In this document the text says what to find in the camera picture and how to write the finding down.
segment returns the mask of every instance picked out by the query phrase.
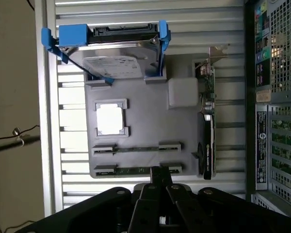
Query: wall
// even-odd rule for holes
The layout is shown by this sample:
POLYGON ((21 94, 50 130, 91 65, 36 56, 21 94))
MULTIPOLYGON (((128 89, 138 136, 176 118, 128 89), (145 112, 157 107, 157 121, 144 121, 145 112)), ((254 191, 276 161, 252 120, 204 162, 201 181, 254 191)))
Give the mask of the wall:
MULTIPOLYGON (((0 137, 11 135, 16 126, 24 130, 35 124, 39 107, 34 12, 25 0, 0 1, 0 137)), ((1 152, 0 227, 38 220, 43 214, 40 144, 1 152)))

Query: metal grille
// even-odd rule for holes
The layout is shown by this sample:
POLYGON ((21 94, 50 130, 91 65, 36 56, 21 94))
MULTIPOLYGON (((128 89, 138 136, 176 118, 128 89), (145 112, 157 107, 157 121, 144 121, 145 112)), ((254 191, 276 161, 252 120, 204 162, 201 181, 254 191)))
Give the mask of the metal grille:
POLYGON ((271 13, 272 92, 291 90, 291 0, 271 13))
POLYGON ((266 205, 266 203, 263 202, 263 201, 262 201, 260 198, 258 198, 256 195, 253 196, 253 203, 255 203, 255 204, 259 205, 259 206, 262 206, 262 207, 264 207, 264 208, 266 208, 266 209, 268 209, 268 210, 271 210, 271 208, 268 207, 268 206, 266 205))
POLYGON ((291 116, 291 106, 286 107, 272 107, 273 115, 286 115, 291 116))
POLYGON ((283 197, 289 203, 291 203, 291 193, 285 189, 279 187, 278 185, 273 185, 273 191, 275 191, 279 196, 283 197))
POLYGON ((291 204, 291 105, 271 106, 272 190, 291 204))
POLYGON ((291 179, 275 171, 272 172, 272 178, 291 189, 291 179))

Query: screw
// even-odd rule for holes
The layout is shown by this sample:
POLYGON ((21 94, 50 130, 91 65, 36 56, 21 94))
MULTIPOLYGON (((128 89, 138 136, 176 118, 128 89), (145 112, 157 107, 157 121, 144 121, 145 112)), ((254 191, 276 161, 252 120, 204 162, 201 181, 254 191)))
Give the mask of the screw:
POLYGON ((156 42, 157 42, 156 38, 152 38, 152 39, 151 39, 151 42, 152 42, 153 44, 156 44, 156 42))
POLYGON ((16 127, 16 128, 13 130, 12 134, 13 134, 14 136, 19 135, 19 134, 20 134, 20 128, 19 128, 19 127, 16 127))
POLYGON ((209 190, 209 189, 206 189, 206 190, 204 191, 204 193, 206 193, 207 195, 211 195, 211 194, 213 194, 213 192, 212 192, 211 190, 209 190))
POLYGON ((175 184, 175 185, 171 186, 171 188, 172 189, 180 189, 180 186, 175 184))

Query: white plastic block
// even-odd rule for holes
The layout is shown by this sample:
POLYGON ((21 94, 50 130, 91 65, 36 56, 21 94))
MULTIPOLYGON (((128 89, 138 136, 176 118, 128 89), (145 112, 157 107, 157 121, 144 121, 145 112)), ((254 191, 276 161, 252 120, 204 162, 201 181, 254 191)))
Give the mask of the white plastic block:
POLYGON ((168 81, 169 107, 191 107, 198 104, 197 78, 172 78, 168 81))

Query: hard drive label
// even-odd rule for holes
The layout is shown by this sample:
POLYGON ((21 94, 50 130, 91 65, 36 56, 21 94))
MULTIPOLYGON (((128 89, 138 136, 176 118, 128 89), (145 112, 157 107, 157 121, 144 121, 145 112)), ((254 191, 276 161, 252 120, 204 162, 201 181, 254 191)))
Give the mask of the hard drive label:
POLYGON ((137 59, 129 56, 89 57, 83 61, 91 73, 112 79, 143 78, 137 59))
POLYGON ((267 112, 257 112, 256 182, 267 182, 267 112))

